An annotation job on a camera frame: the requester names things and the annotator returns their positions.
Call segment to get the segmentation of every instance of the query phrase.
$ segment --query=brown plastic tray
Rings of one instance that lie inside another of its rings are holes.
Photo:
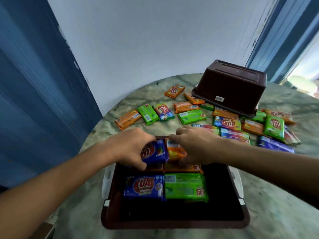
[[[205,70],[192,94],[251,118],[256,115],[256,106],[266,88],[266,78],[264,72],[215,60]]]
[[[250,222],[246,205],[239,195],[228,166],[202,165],[209,202],[186,203],[123,197],[126,169],[117,164],[109,195],[109,206],[103,207],[102,225],[107,229],[176,229],[176,228],[244,228]]]

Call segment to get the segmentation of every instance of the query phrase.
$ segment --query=right hand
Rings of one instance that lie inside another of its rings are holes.
[[[180,164],[210,164],[214,162],[225,163],[225,151],[229,139],[224,139],[205,128],[183,126],[176,130],[176,135],[169,136],[171,140],[180,144],[187,156],[180,160]]]

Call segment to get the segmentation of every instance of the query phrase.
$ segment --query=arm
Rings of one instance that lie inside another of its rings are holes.
[[[143,146],[152,140],[155,140],[154,136],[139,128],[120,132],[0,194],[1,237],[28,238],[78,187],[112,163],[144,170],[146,164],[142,162],[140,153]]]
[[[227,164],[269,181],[319,209],[317,158],[251,146],[203,128],[178,128],[170,138],[188,154],[182,164]]]

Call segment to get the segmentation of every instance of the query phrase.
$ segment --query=hand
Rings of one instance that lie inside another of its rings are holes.
[[[101,143],[106,148],[106,156],[111,156],[113,162],[145,170],[146,163],[141,159],[141,151],[152,141],[156,141],[155,136],[143,132],[140,128],[132,128],[119,132]]]
[[[205,128],[183,126],[177,128],[176,135],[170,139],[180,144],[187,152],[187,156],[180,160],[180,164],[210,164],[223,163],[225,151],[230,149],[228,140]]]

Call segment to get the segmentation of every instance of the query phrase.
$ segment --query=green marble surface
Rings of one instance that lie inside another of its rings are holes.
[[[133,92],[113,107],[96,125],[81,151],[119,132],[114,120],[132,109],[145,103],[153,105],[159,102],[165,102],[169,108],[173,108],[173,103],[185,100],[184,96],[172,99],[163,93],[175,83],[191,90],[201,76],[202,74],[172,76]],[[242,99],[245,102],[245,99],[249,99],[249,94]],[[319,100],[296,90],[269,83],[260,100],[259,108],[292,112],[297,122],[292,131],[302,142],[295,148],[296,152],[319,157]],[[198,123],[211,124],[211,112],[204,109],[203,111],[208,119]],[[164,123],[157,121],[150,126],[146,126],[140,119],[132,127],[140,127],[153,135],[169,135],[180,126],[181,122],[176,118]],[[245,229],[106,230],[100,222],[104,202],[101,196],[103,175],[104,169],[62,204],[54,238],[319,238],[317,209],[243,171],[240,171],[240,175],[244,200],[251,216],[250,224]]]

